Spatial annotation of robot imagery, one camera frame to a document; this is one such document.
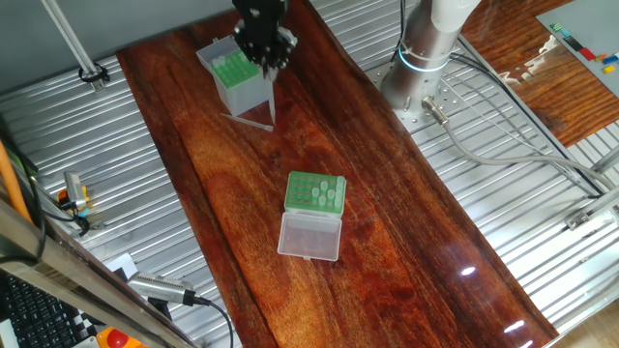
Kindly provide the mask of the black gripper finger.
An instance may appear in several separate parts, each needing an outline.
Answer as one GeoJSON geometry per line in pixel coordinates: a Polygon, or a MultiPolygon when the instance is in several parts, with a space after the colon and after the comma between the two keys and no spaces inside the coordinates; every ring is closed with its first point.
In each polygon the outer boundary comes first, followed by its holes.
{"type": "Polygon", "coordinates": [[[289,29],[278,29],[274,43],[276,68],[284,68],[287,65],[289,57],[295,49],[297,43],[298,38],[289,29]]]}
{"type": "Polygon", "coordinates": [[[250,60],[264,73],[270,73],[272,71],[272,53],[273,51],[270,47],[252,47],[249,56],[250,60]]]}

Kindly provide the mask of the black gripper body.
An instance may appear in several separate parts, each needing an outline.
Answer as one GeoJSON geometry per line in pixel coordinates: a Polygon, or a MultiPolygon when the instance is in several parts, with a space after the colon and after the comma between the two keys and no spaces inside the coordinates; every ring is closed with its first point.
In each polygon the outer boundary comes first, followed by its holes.
{"type": "Polygon", "coordinates": [[[246,53],[281,53],[286,48],[280,34],[281,21],[289,7],[287,0],[233,0],[243,23],[234,38],[246,53]]]}

